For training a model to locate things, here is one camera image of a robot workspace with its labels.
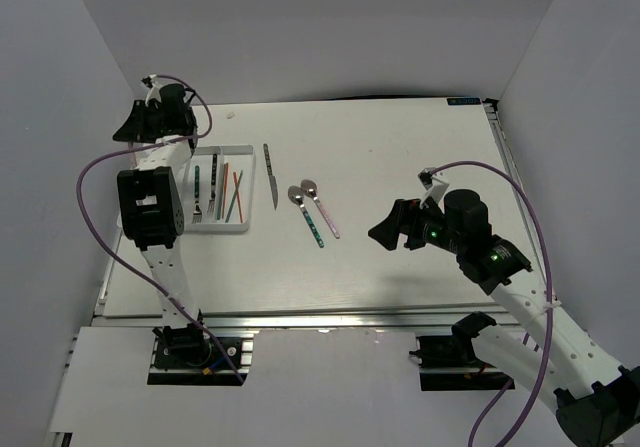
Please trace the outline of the black handled fork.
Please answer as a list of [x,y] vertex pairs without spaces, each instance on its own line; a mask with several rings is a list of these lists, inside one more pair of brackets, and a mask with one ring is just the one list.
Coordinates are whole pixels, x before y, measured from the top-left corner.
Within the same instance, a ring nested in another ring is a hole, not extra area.
[[210,169],[210,189],[209,189],[209,202],[207,207],[207,213],[215,218],[216,209],[216,195],[217,195],[217,171],[218,171],[218,154],[214,153],[211,159]]

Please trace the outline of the pink handled spoon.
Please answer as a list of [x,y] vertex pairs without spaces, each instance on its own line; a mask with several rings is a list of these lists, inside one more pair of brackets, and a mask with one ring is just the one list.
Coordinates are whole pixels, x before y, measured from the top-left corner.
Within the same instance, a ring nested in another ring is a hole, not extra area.
[[322,201],[320,200],[317,184],[310,179],[303,179],[301,181],[300,187],[303,190],[303,192],[312,199],[317,209],[319,210],[322,218],[324,219],[325,223],[329,227],[332,235],[336,239],[340,239],[341,234],[339,230],[337,229],[328,211],[326,210],[326,208],[322,204]]

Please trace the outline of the teal chopstick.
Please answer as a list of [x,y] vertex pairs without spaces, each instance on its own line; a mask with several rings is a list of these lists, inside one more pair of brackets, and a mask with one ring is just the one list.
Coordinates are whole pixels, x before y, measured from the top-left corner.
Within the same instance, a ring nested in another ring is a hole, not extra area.
[[224,190],[224,177],[225,177],[225,165],[222,165],[221,173],[219,174],[219,178],[217,179],[217,190],[216,190],[216,204],[214,209],[214,220],[217,222],[220,219],[220,211],[223,200],[223,190]]
[[232,195],[232,198],[231,198],[229,209],[228,209],[226,217],[225,217],[225,222],[226,223],[230,222],[232,214],[233,214],[233,210],[234,210],[235,207],[236,206],[235,206],[235,184],[234,184],[233,195]]

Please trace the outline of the teal handled spoon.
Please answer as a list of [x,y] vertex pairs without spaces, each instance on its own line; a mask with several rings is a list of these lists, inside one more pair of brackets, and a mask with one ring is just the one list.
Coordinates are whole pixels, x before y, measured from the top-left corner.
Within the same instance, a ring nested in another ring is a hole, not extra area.
[[309,228],[309,230],[311,231],[314,240],[317,244],[317,246],[319,248],[323,248],[325,246],[324,241],[315,225],[315,223],[313,222],[306,206],[304,203],[304,193],[302,191],[302,189],[299,186],[290,186],[288,188],[287,191],[288,194],[288,198],[289,200],[294,203],[298,209],[300,210],[303,218],[305,219],[305,222]]

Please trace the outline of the teal handled fork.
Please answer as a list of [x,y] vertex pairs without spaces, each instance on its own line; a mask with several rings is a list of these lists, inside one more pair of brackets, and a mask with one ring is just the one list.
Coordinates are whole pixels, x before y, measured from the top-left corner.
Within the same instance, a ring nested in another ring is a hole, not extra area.
[[202,208],[200,202],[200,166],[196,165],[193,169],[193,200],[194,210],[192,214],[192,223],[198,224],[202,220]]

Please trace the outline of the black handled table knife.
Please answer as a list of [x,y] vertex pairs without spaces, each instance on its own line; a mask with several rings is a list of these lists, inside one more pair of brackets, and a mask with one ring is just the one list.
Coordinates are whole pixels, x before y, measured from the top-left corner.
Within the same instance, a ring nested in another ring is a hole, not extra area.
[[276,176],[273,173],[270,150],[269,150],[269,146],[268,146],[267,143],[263,144],[263,153],[264,153],[264,158],[265,158],[267,176],[268,176],[269,185],[270,185],[270,192],[271,192],[271,197],[272,197],[273,208],[277,209],[278,201],[279,201],[277,179],[276,179]]

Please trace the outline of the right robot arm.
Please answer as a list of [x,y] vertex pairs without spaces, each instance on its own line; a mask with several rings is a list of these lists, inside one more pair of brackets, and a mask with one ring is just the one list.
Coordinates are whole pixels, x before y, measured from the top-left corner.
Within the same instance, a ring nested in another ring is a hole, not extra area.
[[627,369],[603,350],[564,310],[518,248],[492,231],[488,208],[468,189],[432,197],[398,199],[368,235],[388,251],[433,245],[455,255],[464,276],[504,307],[543,355],[516,341],[488,315],[476,312],[452,328],[453,357],[480,360],[505,372],[555,414],[576,446],[607,446],[639,423],[639,370]]

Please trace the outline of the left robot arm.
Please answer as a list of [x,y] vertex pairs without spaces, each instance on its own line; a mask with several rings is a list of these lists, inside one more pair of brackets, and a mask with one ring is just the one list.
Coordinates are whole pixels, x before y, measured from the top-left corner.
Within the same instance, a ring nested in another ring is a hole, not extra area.
[[185,329],[198,318],[181,259],[186,221],[177,174],[193,157],[198,139],[190,105],[193,89],[181,83],[143,80],[146,97],[134,102],[113,140],[146,146],[136,165],[117,175],[120,220],[125,236],[150,270],[165,330]]

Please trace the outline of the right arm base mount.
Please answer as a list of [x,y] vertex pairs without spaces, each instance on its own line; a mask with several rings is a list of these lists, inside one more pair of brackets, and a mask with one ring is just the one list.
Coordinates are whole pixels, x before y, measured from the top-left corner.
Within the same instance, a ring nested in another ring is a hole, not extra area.
[[512,379],[480,360],[471,341],[486,327],[496,326],[489,315],[473,312],[451,327],[448,335],[423,335],[409,358],[419,368],[423,392],[499,391],[513,389]]

